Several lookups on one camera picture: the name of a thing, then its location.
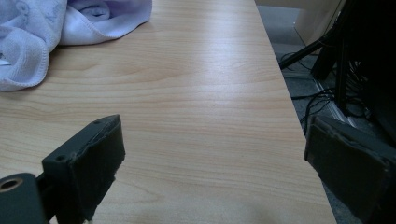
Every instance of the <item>black device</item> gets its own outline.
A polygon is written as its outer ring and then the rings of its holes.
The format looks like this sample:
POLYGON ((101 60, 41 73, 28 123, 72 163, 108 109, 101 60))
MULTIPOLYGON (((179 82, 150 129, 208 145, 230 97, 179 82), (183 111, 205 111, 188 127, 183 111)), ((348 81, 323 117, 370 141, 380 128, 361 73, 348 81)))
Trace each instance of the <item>black device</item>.
POLYGON ((0 179, 0 223, 60 224, 92 220, 125 158, 120 116, 98 119, 43 161, 39 177, 0 179))
POLYGON ((304 158, 363 223, 396 223, 396 149, 344 122, 310 120, 304 158))
POLYGON ((311 70, 323 79, 336 64, 334 101, 347 117, 348 98, 359 97, 396 143, 396 4, 392 0, 346 0, 332 28, 320 39, 279 63, 284 69, 320 49, 311 70), (364 79, 359 92, 347 96, 351 70, 364 79))

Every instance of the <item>crumpled fabric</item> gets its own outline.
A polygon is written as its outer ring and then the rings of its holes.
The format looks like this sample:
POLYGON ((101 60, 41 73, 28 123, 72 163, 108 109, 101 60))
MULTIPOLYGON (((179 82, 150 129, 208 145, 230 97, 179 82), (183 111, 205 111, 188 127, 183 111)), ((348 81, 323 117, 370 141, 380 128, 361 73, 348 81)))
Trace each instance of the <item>crumpled fabric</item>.
POLYGON ((58 45, 120 38, 149 20, 152 0, 0 0, 0 91, 43 81, 58 45))

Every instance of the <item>gray floor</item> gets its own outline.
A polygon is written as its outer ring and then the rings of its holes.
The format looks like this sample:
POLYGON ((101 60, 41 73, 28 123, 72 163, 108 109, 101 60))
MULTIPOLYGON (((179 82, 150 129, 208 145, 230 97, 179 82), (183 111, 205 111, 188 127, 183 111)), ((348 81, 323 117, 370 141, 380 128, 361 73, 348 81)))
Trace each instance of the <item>gray floor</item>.
MULTIPOLYGON (((305 47, 304 42, 294 30, 294 22, 299 13, 298 9, 283 7, 258 7, 258 9, 279 61, 283 55, 298 51, 305 47)), ((324 88, 333 87, 334 78, 332 76, 329 76, 322 82, 317 82, 310 76, 308 68, 312 67, 315 59, 316 56, 308 56, 302 59, 300 63, 296 63, 290 66, 289 69, 284 69, 282 71, 290 96, 309 95, 317 93, 324 88)), ((299 119, 304 117, 308 101, 309 100, 293 101, 299 119)), ((366 121, 345 118, 334 103, 329 103, 327 105, 321 103, 317 105, 318 109, 322 107, 323 109, 320 111, 320 115, 340 119, 355 127, 360 126, 360 129, 373 135, 377 133, 375 130, 373 131, 375 127, 366 121)), ((337 223, 361 223, 361 221, 354 217, 349 209, 326 188, 326 186, 325 190, 337 223)))

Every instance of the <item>light wood laminate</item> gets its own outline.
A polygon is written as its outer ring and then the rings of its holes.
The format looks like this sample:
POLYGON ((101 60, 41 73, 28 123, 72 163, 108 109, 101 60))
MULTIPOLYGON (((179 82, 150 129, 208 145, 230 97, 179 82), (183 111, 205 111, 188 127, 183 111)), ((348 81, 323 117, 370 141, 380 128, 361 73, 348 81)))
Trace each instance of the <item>light wood laminate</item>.
POLYGON ((252 0, 155 0, 119 40, 57 48, 0 93, 0 176, 112 114, 127 154, 95 224, 334 223, 252 0))

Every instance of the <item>white cloth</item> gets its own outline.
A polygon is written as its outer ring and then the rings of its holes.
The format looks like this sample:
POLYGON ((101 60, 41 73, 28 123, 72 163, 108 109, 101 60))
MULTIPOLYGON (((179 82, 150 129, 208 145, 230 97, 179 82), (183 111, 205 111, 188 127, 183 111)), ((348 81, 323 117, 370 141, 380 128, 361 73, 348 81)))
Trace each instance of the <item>white cloth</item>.
POLYGON ((149 20, 151 0, 69 0, 61 45, 88 45, 120 38, 149 20))
POLYGON ((149 20, 152 0, 0 0, 0 91, 39 84, 58 45, 98 44, 149 20))
POLYGON ((61 38, 66 2, 0 0, 0 91, 17 91, 40 83, 49 51, 61 38))

